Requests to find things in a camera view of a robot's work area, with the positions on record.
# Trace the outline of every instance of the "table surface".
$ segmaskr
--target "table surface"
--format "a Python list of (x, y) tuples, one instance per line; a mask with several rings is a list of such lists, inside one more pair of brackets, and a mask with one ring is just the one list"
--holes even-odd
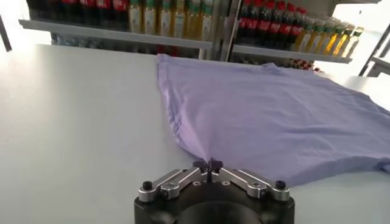
[[(390, 80), (330, 78), (390, 108)], [(166, 120), (155, 56), (35, 46), (0, 61), (0, 223), (133, 223), (140, 184), (192, 161)], [(388, 189), (380, 172), (294, 187), (296, 223), (389, 223)]]

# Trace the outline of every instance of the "metal shelf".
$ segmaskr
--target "metal shelf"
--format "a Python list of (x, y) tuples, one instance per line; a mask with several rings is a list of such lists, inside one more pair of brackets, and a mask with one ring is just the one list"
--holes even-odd
[(213, 47), (212, 42), (206, 42), (206, 41), (186, 40), (186, 39), (179, 39), (179, 38), (130, 33), (125, 31), (86, 27), (82, 25), (78, 26), (78, 25), (61, 24), (54, 21), (44, 22), (44, 21), (21, 19), (19, 20), (19, 23), (23, 26), (24, 29), (41, 30), (41, 31), (48, 31), (53, 33), (77, 35), (82, 37), (105, 38), (110, 40), (133, 41), (133, 42), (140, 42), (140, 43), (188, 47), (188, 48), (195, 48), (195, 49), (211, 49)]
[(352, 61), (351, 58), (341, 58), (341, 57), (332, 57), (320, 54), (308, 54), (295, 51), (281, 51), (275, 49), (254, 47), (254, 46), (243, 46), (243, 45), (234, 45), (234, 53), (242, 54), (252, 54), (252, 55), (262, 55), (268, 57), (278, 57), (278, 58), (294, 58), (301, 60), (313, 60), (313, 61), (329, 61), (337, 63), (349, 63)]

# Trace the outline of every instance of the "bottle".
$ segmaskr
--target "bottle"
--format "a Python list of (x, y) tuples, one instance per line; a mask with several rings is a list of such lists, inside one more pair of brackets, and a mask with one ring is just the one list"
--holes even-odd
[[(268, 11), (272, 12), (273, 6), (274, 6), (273, 2), (267, 2)], [(276, 35), (278, 34), (278, 31), (280, 29), (280, 24), (282, 22), (282, 17), (285, 9), (286, 9), (285, 2), (279, 1), (277, 3), (277, 9), (275, 9), (272, 12), (271, 24), (269, 25), (269, 28), (264, 32), (265, 40), (263, 45), (265, 45), (266, 47), (274, 47)]]
[(62, 0), (62, 4), (65, 8), (67, 22), (83, 22), (83, 13), (79, 0)]
[(297, 8), (294, 15), (294, 21), (292, 22), (293, 24), (291, 26), (290, 33), (287, 36), (286, 49), (291, 50), (299, 34), (301, 33), (303, 29), (303, 21), (304, 21), (305, 14), (306, 14), (306, 10), (302, 10), (299, 7)]
[(341, 40), (339, 44), (336, 46), (335, 51), (333, 52), (333, 56), (340, 57), (342, 53), (344, 52), (346, 46), (348, 45), (348, 42), (350, 40), (350, 36), (354, 30), (353, 25), (348, 25), (346, 31), (344, 32), (344, 35), (341, 37)]
[(155, 35), (156, 34), (156, 8), (155, 0), (146, 0), (144, 10), (144, 28), (145, 34)]
[(80, 0), (84, 11), (84, 21), (86, 24), (96, 26), (99, 23), (99, 11), (95, 0)]
[(202, 41), (209, 41), (211, 33), (211, 25), (213, 24), (213, 1), (205, 2), (205, 13), (202, 20)]
[(284, 49), (288, 34), (291, 30), (291, 24), (294, 21), (295, 6), (291, 3), (287, 4), (287, 11), (282, 16), (282, 22), (275, 38), (275, 47), (277, 49)]
[(322, 20), (317, 20), (317, 22), (314, 24), (314, 30), (313, 33), (311, 34), (310, 40), (306, 45), (305, 52), (306, 53), (314, 53), (319, 41), (322, 38), (322, 33), (324, 31), (324, 25), (325, 22)]
[(351, 57), (353, 51), (355, 50), (356, 46), (359, 43), (359, 37), (360, 37), (361, 33), (363, 33), (363, 30), (364, 30), (364, 28), (358, 27), (356, 29), (356, 31), (354, 31), (352, 37), (350, 38), (348, 46), (346, 47), (346, 49), (342, 53), (342, 57), (344, 57), (344, 58)]
[(184, 0), (177, 0), (174, 20), (174, 38), (183, 38), (184, 24), (186, 22)]
[(129, 27), (129, 0), (113, 0), (115, 27), (120, 30), (127, 30)]
[(199, 6), (200, 0), (192, 0), (191, 10), (187, 16), (187, 25), (186, 25), (186, 34), (189, 39), (199, 39), (200, 30), (199, 30)]
[(306, 17), (305, 22), (306, 23), (305, 23), (304, 30), (300, 33), (300, 35), (298, 36), (294, 44), (294, 51), (304, 52), (311, 38), (311, 35), (313, 34), (314, 20), (311, 19), (310, 17)]
[(111, 0), (97, 0), (97, 9), (99, 10), (100, 24), (102, 27), (110, 28), (114, 20), (114, 12)]
[(331, 36), (328, 46), (323, 53), (324, 55), (331, 55), (335, 51), (337, 45), (339, 44), (342, 38), (343, 33), (344, 33), (343, 26), (340, 24), (337, 25), (335, 33)]
[(331, 22), (328, 22), (324, 27), (324, 32), (322, 33), (322, 37), (318, 42), (317, 48), (314, 51), (315, 54), (323, 54), (330, 42), (330, 39), (333, 35), (335, 25)]
[(239, 13), (239, 24), (237, 30), (237, 42), (242, 43), (246, 33), (246, 27), (248, 22), (248, 14), (250, 9), (250, 0), (244, 0), (243, 6)]
[(129, 23), (130, 32), (142, 32), (142, 12), (140, 0), (130, 0)]
[(160, 35), (163, 37), (171, 36), (171, 0), (163, 0), (163, 8), (160, 12)]
[(262, 0), (255, 0), (253, 7), (249, 10), (247, 28), (245, 33), (245, 42), (247, 44), (256, 44), (258, 42), (257, 32), (258, 32), (258, 19), (260, 15), (260, 7), (263, 3)]

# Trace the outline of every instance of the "lavender t-shirt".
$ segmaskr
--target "lavender t-shirt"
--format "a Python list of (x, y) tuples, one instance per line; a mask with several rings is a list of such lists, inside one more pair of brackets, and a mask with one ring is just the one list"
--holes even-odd
[(290, 186), (390, 172), (390, 112), (310, 71), (158, 56), (175, 140), (191, 154)]

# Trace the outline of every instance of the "red bottle label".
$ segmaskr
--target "red bottle label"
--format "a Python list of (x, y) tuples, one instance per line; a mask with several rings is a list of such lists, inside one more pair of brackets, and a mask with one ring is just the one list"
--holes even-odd
[(260, 23), (258, 23), (257, 28), (263, 31), (267, 31), (269, 28), (269, 25), (271, 25), (270, 21), (261, 20)]
[(291, 30), (291, 25), (287, 25), (287, 24), (280, 25), (279, 32), (281, 32), (282, 34), (289, 34), (290, 30)]
[(111, 0), (97, 0), (96, 5), (102, 9), (110, 9), (111, 8)]
[(256, 29), (258, 21), (255, 19), (249, 19), (248, 21), (248, 28), (250, 29)]
[(85, 5), (85, 6), (88, 6), (88, 7), (96, 6), (96, 1), (95, 0), (80, 0), (80, 3), (82, 5)]
[(291, 28), (291, 34), (294, 36), (298, 36), (301, 30), (302, 30), (301, 27), (293, 26)]
[(271, 33), (277, 33), (280, 28), (280, 23), (272, 23), (271, 26), (269, 27), (269, 31)]
[(117, 11), (126, 11), (129, 3), (127, 0), (114, 0), (113, 5), (114, 9)]

